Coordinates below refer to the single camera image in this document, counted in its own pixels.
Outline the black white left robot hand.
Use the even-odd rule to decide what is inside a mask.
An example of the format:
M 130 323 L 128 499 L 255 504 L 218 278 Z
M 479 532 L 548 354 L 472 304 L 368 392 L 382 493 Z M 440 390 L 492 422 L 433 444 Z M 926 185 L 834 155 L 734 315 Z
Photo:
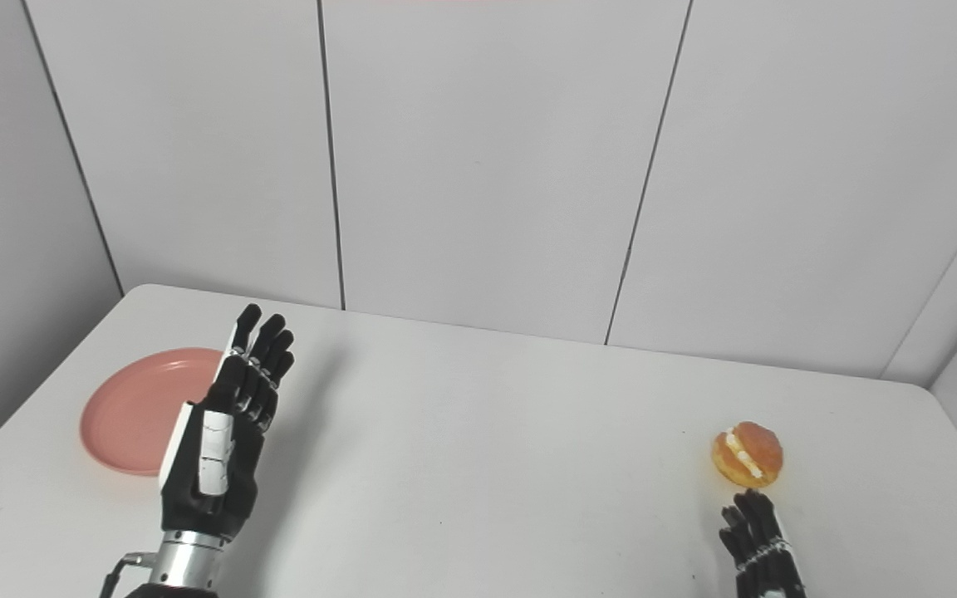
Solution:
M 265 436 L 280 386 L 295 363 L 281 314 L 248 304 L 237 318 L 204 397 L 182 405 L 159 471 L 164 532 L 230 542 L 251 517 Z

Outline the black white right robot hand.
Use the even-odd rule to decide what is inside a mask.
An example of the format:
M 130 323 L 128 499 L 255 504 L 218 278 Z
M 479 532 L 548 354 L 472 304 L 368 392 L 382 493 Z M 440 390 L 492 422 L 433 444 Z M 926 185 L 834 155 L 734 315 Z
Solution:
M 737 597 L 805 597 L 807 591 L 774 504 L 755 488 L 723 507 L 720 541 L 734 562 Z

